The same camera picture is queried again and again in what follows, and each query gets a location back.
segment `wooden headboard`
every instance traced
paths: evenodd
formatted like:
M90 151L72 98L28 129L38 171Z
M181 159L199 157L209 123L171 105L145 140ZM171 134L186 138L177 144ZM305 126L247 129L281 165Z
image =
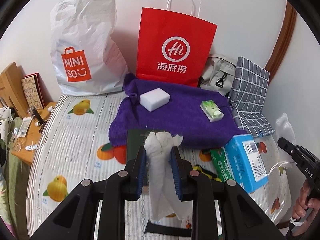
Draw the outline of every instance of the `wooden headboard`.
M29 105L23 92L21 79L22 73L15 62L7 66L0 74L0 97L7 106L14 107L18 115L23 118L28 116Z

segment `book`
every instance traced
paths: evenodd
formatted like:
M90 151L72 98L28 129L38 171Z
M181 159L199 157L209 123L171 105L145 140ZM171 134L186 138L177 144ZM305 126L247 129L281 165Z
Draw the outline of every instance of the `book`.
M151 132L162 132L159 130L150 129L129 129L127 138L127 159L126 163L137 157L140 146L144 146L147 136ZM148 165L146 168L146 173L143 178L143 185L148 185Z
M36 109L44 109L44 100L39 83L39 73L25 76L22 80L22 88L29 106Z

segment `gray backpack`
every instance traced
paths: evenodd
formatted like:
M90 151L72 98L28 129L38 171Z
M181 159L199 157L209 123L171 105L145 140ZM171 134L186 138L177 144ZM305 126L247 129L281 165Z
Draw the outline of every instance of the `gray backpack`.
M237 61L222 54L210 54L200 77L200 87L226 96L235 78Z

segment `green blanket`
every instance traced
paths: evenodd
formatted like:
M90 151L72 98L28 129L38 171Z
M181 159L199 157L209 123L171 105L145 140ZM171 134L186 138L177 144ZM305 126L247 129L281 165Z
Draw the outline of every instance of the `green blanket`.
M13 120L11 129L20 127L22 119L16 117ZM7 157L7 164L4 170L4 178L7 182L10 215L18 240L29 239L27 231L27 187L30 167L18 157L11 154Z

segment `purple towel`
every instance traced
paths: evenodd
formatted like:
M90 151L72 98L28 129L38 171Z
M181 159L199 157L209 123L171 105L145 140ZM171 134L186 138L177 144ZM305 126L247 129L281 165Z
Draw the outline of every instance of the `purple towel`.
M126 75L123 85L125 98L117 116L110 125L110 143L117 147L127 143L129 129L165 130L172 135L182 135L182 145L206 149L226 145L234 135L246 134L240 130L231 115L227 98L218 92L202 90L179 84L137 79L132 73ZM149 112L139 103L140 95L161 88L170 95L169 102ZM202 101L213 100L224 117L210 122L200 108Z

